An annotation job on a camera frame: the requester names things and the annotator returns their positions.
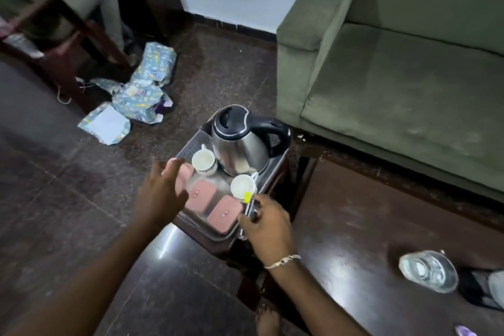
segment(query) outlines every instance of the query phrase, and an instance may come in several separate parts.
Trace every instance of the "person's leg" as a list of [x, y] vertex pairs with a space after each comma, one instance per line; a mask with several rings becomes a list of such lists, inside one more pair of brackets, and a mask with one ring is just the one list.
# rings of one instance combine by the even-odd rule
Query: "person's leg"
[[282, 336], [280, 314], [262, 304], [255, 317], [255, 326], [258, 336]]
[[[123, 31], [121, 25], [121, 16], [119, 13], [119, 3], [117, 0], [63, 0], [83, 19], [86, 19], [91, 12], [100, 7], [103, 17], [105, 32], [110, 39], [122, 51], [124, 49]], [[62, 21], [60, 27], [52, 35], [54, 40], [63, 39], [72, 30], [72, 26], [67, 21]]]

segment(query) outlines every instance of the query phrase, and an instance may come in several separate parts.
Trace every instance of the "baseboard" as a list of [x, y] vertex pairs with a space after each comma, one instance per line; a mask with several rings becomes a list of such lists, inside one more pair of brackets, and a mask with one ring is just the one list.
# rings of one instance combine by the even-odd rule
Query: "baseboard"
[[238, 32], [247, 36], [251, 36], [256, 39], [262, 39], [266, 41], [272, 41], [274, 43], [277, 42], [277, 36], [275, 33], [261, 31], [260, 29], [245, 27], [240, 24], [231, 24], [226, 23], [225, 21], [220, 21], [216, 19], [211, 19], [209, 17], [205, 17], [203, 15], [197, 15], [193, 13], [187, 12], [190, 15], [191, 19], [196, 21], [197, 23], [207, 25], [209, 27], [222, 28], [231, 32]]

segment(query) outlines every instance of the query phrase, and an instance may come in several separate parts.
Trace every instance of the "sofa seat cushion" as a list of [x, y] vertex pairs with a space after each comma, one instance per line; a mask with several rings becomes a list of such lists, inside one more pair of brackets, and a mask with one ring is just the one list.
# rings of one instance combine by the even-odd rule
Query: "sofa seat cushion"
[[504, 58], [346, 23], [301, 117], [504, 191]]

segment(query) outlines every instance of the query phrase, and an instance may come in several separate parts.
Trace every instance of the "kettle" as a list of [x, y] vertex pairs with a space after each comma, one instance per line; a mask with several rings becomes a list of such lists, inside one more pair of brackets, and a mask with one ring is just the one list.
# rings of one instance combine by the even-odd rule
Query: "kettle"
[[[280, 138], [272, 146], [268, 134]], [[212, 123], [214, 153], [224, 171], [234, 177], [261, 173], [271, 158], [284, 153], [290, 145], [290, 130], [283, 122], [254, 116], [241, 105], [220, 109]]]

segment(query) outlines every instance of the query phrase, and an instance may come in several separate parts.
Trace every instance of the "person's hand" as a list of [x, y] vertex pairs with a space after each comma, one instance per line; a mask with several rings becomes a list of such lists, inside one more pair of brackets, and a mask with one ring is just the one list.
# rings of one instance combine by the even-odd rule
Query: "person's hand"
[[264, 266], [269, 266], [296, 253], [290, 216], [277, 201], [268, 195], [254, 194], [254, 199], [261, 203], [258, 222], [251, 222], [250, 218], [244, 214], [240, 215], [239, 222], [252, 243], [255, 255]]
[[154, 236], [171, 223], [186, 205], [186, 190], [175, 193], [175, 180], [184, 159], [174, 160], [163, 173], [166, 162], [154, 162], [151, 172], [145, 176], [135, 204], [135, 222], [144, 225]]

